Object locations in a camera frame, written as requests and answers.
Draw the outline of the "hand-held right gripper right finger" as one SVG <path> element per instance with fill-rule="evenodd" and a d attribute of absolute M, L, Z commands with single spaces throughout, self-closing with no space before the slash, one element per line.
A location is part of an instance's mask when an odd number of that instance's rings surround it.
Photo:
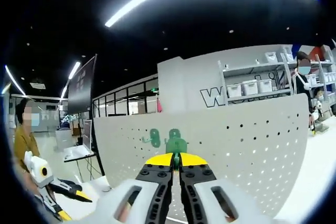
<path fill-rule="evenodd" d="M 181 200 L 189 223 L 273 223 L 253 197 L 216 178 L 197 155 L 179 153 Z"/>

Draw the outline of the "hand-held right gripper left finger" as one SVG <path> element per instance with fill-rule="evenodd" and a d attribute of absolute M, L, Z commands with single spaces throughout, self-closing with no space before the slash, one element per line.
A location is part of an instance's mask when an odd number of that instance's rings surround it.
<path fill-rule="evenodd" d="M 172 200 L 174 154 L 147 160 L 135 179 L 106 193 L 86 223 L 165 223 Z"/>

